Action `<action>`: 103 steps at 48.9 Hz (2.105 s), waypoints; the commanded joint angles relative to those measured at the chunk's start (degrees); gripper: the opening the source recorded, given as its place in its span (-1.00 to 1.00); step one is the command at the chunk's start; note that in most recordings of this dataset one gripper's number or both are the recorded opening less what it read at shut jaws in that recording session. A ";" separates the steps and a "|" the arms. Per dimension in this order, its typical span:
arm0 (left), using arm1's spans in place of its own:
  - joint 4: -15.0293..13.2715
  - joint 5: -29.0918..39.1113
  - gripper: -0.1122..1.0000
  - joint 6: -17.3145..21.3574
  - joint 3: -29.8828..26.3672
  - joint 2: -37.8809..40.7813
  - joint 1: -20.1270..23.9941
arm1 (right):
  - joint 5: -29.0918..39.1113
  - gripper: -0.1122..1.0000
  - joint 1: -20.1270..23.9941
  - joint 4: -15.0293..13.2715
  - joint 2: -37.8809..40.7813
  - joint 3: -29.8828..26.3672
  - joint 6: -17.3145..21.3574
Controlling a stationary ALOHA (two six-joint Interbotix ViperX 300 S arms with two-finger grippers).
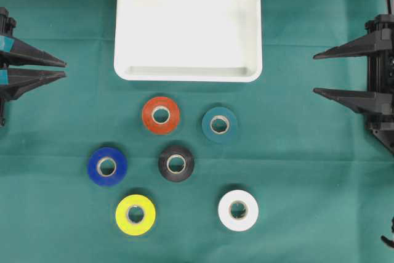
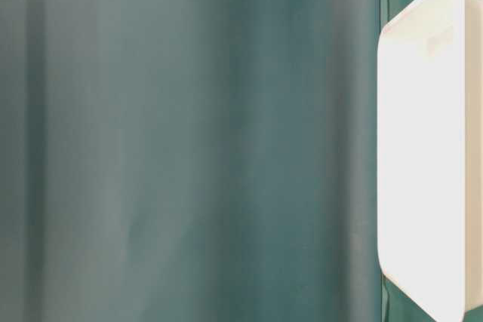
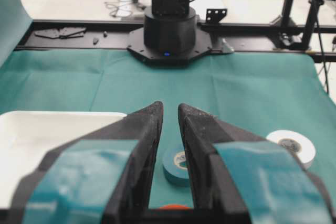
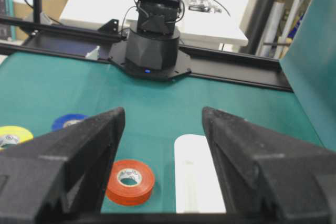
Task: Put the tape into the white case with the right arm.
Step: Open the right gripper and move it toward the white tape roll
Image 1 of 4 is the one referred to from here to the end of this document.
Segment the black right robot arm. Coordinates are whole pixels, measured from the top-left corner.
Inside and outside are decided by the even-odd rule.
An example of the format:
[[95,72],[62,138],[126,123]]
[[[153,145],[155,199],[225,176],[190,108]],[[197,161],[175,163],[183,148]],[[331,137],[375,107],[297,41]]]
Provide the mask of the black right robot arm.
[[365,23],[366,35],[313,56],[315,60],[366,56],[367,90],[316,87],[313,92],[362,114],[366,129],[393,152],[393,0],[386,4],[387,14]]

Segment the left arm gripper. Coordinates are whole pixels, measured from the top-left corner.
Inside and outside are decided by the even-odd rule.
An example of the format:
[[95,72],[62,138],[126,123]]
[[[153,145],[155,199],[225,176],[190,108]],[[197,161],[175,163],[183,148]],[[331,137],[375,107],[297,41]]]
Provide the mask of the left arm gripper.
[[1,7],[1,97],[18,99],[24,93],[66,76],[64,71],[8,70],[9,65],[66,67],[66,62],[13,38],[16,21]]

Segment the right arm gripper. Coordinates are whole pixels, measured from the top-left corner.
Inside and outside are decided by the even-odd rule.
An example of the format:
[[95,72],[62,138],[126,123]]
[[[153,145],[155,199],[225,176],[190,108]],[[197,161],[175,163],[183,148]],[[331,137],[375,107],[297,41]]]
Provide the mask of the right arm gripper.
[[367,115],[366,127],[393,152],[393,15],[366,23],[368,34],[313,56],[314,59],[368,56],[367,90],[314,88],[313,92]]

